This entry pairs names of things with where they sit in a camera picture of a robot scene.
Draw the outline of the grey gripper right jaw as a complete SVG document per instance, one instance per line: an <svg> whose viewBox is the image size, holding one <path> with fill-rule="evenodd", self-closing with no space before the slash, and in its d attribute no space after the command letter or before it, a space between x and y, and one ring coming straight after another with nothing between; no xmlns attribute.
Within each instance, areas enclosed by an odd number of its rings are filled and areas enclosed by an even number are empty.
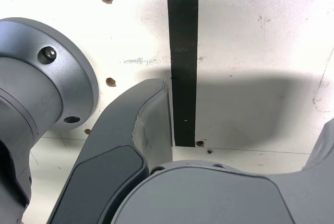
<svg viewBox="0 0 334 224"><path fill-rule="evenodd" d="M125 198L113 223L333 223L333 121L305 165L286 174L170 167Z"/></svg>

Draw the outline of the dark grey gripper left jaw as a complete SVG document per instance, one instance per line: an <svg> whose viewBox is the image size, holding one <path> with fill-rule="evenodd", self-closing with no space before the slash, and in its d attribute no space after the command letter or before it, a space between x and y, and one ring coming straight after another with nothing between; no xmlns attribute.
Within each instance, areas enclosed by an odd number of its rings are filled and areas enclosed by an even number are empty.
<svg viewBox="0 0 334 224"><path fill-rule="evenodd" d="M168 86L164 79L147 79L101 113L49 223L110 223L151 169L172 159Z"/></svg>

